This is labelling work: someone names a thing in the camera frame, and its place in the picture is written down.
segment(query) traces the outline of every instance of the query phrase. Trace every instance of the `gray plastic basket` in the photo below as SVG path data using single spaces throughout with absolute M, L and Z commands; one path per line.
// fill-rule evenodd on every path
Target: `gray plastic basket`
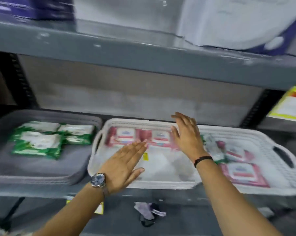
M 14 128 L 31 120 L 78 125 L 94 125 L 99 131 L 102 120 L 83 114 L 45 110 L 18 110 L 0 119 L 0 183 L 75 184 L 85 174 L 91 145 L 64 145 L 58 160 L 12 154 L 8 142 Z

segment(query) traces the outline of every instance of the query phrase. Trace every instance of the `hand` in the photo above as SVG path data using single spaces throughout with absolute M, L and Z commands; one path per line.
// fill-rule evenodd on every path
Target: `hand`
M 134 142 L 124 146 L 100 168 L 98 173 L 106 175 L 109 194 L 117 193 L 126 188 L 145 171 L 144 168 L 134 170 L 134 167 L 147 149 L 146 141 Z
M 178 112 L 175 115 L 171 115 L 171 117 L 175 119 L 180 130 L 179 134 L 176 127 L 171 127 L 175 143 L 181 151 L 193 163 L 201 156 L 208 156 L 209 154 L 204 149 L 196 120 Z

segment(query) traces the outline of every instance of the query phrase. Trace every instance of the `wristwatch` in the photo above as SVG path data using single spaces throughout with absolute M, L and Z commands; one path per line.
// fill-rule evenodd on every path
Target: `wristwatch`
M 91 177 L 90 183 L 94 188 L 100 188 L 103 191 L 104 197 L 109 195 L 106 185 L 106 175 L 102 173 L 95 174 Z

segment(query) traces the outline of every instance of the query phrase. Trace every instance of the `gray shelf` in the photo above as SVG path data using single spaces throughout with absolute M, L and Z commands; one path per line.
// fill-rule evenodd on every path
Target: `gray shelf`
M 0 15 L 0 51 L 287 90 L 296 57 L 196 47 L 162 32 Z

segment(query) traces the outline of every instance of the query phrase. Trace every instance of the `black wristband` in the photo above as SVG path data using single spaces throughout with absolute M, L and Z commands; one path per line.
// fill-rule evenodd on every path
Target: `black wristband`
M 195 163 L 194 163 L 195 168 L 199 162 L 201 162 L 202 160 L 206 160 L 206 159 L 213 160 L 211 156 L 202 156 L 202 157 L 198 158 L 197 160 L 195 160 Z

